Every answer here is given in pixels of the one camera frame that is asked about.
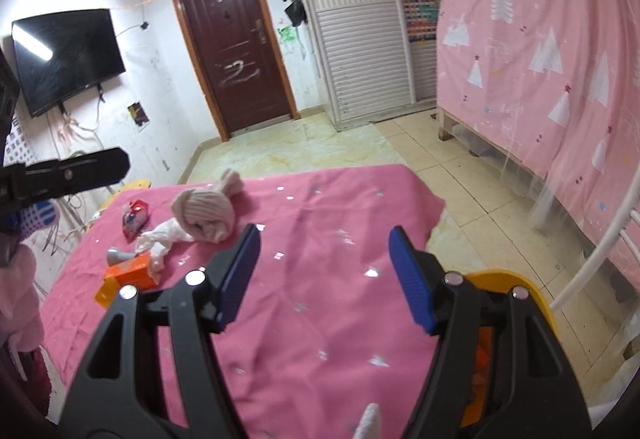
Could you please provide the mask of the white gloved hand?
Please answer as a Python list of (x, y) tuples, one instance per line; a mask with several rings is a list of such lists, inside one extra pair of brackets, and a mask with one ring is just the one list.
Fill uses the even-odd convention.
[(352, 439), (380, 439), (381, 435), (380, 407), (376, 403), (369, 403), (361, 416)]

